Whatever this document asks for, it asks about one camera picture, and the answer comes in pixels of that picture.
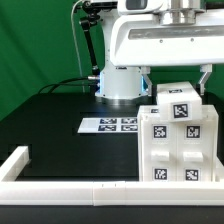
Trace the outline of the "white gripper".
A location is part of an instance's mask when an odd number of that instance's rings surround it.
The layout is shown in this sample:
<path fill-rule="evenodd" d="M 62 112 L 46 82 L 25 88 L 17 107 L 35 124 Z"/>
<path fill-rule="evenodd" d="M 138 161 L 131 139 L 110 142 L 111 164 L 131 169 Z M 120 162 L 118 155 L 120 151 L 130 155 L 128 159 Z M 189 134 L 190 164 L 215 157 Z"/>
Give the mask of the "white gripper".
<path fill-rule="evenodd" d="M 110 60 L 117 67 L 142 66 L 149 96 L 149 66 L 201 65 L 198 84 L 203 94 L 211 64 L 224 63 L 224 11 L 207 11 L 197 16 L 194 25 L 179 26 L 160 25 L 153 14 L 121 16 L 112 29 Z"/>

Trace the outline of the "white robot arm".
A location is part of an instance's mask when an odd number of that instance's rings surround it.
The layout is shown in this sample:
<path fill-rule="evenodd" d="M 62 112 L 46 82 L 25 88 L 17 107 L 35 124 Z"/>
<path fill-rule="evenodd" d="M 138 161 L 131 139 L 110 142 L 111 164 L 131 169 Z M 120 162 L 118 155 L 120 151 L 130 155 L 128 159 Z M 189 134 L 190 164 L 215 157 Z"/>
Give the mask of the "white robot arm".
<path fill-rule="evenodd" d="M 110 61 L 117 67 L 201 67 L 203 88 L 214 64 L 224 64 L 224 2 L 90 0 L 116 9 Z"/>

